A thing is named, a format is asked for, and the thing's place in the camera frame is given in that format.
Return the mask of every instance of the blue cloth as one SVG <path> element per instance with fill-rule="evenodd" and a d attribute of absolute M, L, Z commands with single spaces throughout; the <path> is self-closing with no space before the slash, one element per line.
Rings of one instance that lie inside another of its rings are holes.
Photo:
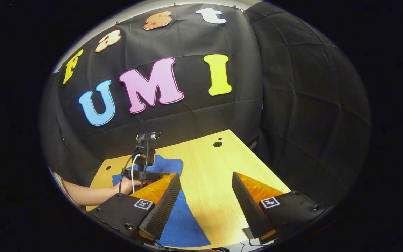
<path fill-rule="evenodd" d="M 180 175 L 182 170 L 183 161 L 181 159 L 168 159 L 160 155 L 156 155 L 155 163 L 147 167 L 147 171 L 150 172 L 178 173 Z M 115 186 L 119 182 L 120 174 L 113 175 L 113 185 Z M 192 215 L 182 189 L 178 193 L 161 238 L 156 242 L 161 246 L 170 247 L 202 247 L 211 244 Z"/>

